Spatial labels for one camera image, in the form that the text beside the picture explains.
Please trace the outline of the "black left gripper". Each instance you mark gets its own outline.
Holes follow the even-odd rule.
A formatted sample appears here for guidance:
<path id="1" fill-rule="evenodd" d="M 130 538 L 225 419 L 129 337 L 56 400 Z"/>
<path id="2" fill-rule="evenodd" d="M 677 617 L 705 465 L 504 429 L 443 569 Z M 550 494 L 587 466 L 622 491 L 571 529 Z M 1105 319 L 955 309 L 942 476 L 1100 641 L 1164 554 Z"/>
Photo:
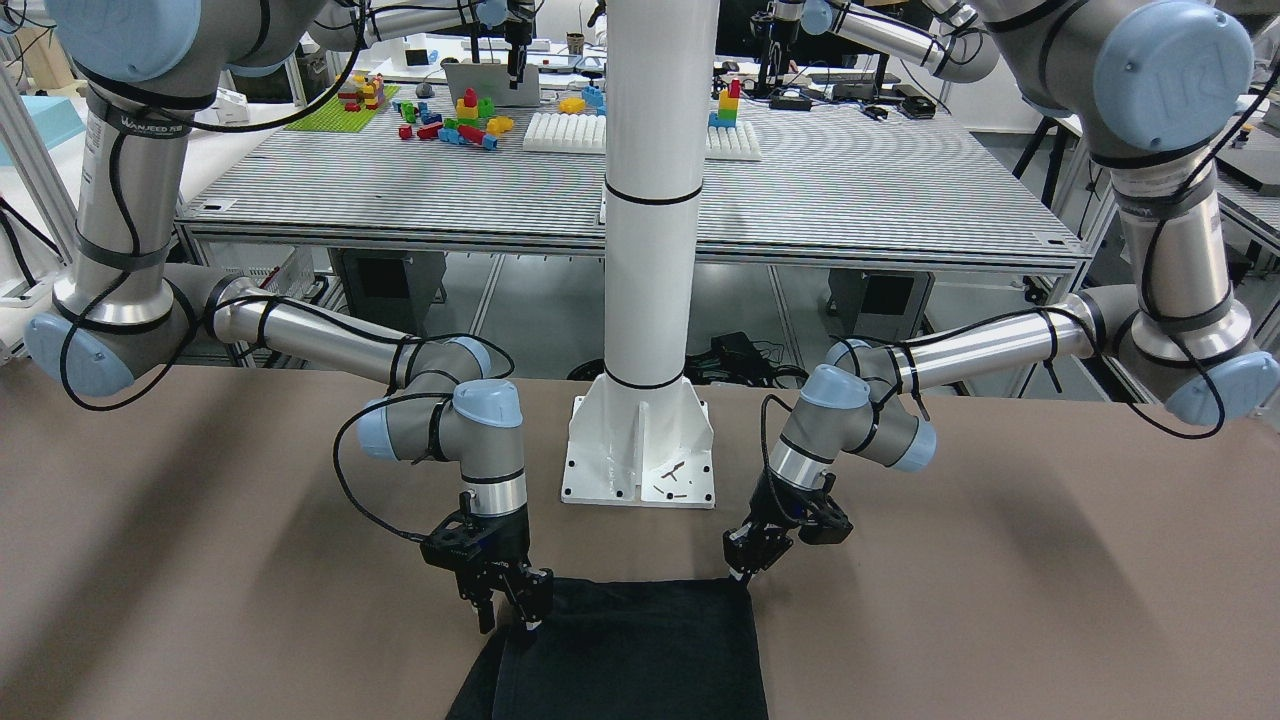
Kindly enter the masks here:
<path id="1" fill-rule="evenodd" d="M 744 525 L 722 534 L 730 575 L 742 583 L 768 570 L 794 547 L 788 532 L 800 527 L 803 498 L 829 495 L 829 487 L 797 488 L 773 470 L 763 470 L 750 498 Z"/>

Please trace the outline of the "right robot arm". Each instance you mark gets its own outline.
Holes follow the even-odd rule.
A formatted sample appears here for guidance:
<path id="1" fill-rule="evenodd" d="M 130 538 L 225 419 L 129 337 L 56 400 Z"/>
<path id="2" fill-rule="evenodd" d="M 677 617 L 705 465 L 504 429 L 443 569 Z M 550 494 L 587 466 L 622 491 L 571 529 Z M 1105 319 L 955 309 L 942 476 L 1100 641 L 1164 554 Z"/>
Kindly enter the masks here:
<path id="1" fill-rule="evenodd" d="M 453 462 L 460 505 L 430 532 L 381 528 L 449 571 L 479 629 L 497 598 L 531 630 L 552 612 L 554 574 L 530 559 L 518 391 L 471 334 L 417 337 L 311 304 L 262 273 L 179 263 L 180 177 L 198 114 L 228 70 L 271 70 L 305 36 L 355 61 L 394 15 L 410 32 L 463 20 L 516 19 L 516 5 L 443 9 L 375 1 L 44 1 L 87 82 L 84 177 L 73 263 L 52 306 L 26 323 L 31 359 L 82 409 L 109 413 L 141 397 L 192 345 L 274 351 L 375 380 L 384 395 L 337 432 L 370 456 Z"/>

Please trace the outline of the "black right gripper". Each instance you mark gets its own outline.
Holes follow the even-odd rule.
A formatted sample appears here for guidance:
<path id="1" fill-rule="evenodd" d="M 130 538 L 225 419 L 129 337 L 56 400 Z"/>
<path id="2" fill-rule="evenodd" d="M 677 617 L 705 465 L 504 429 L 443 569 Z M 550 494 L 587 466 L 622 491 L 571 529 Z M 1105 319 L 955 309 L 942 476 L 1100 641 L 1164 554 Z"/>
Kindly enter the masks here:
<path id="1" fill-rule="evenodd" d="M 460 509 L 451 516 L 476 518 L 490 529 L 483 565 L 454 574 L 460 597 L 472 603 L 477 615 L 479 632 L 488 635 L 497 626 L 495 591 L 506 594 L 527 630 L 539 628 L 554 607 L 556 574 L 547 568 L 531 568 L 529 509 L 524 506 L 500 516 L 481 516 Z"/>

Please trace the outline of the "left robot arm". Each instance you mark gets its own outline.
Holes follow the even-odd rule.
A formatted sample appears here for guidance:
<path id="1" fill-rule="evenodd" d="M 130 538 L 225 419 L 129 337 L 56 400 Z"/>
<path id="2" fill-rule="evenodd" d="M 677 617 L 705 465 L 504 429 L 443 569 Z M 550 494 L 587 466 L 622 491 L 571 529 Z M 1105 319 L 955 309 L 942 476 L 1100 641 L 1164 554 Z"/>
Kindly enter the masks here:
<path id="1" fill-rule="evenodd" d="M 1108 357 L 1183 424 L 1183 439 L 1203 439 L 1277 392 L 1277 360 L 1254 342 L 1228 273 L 1217 191 L 1216 156 L 1252 77 L 1242 23 L 1211 1 L 933 1 L 931 10 L 948 32 L 924 68 L 960 83 L 1002 59 L 1028 104 L 1079 120 L 1091 160 L 1110 177 L 1132 282 L 914 340 L 841 340 L 763 445 L 748 515 L 722 537 L 737 582 L 796 541 L 850 536 L 832 496 L 841 454 L 900 471 L 931 462 L 934 428 L 904 396 Z"/>

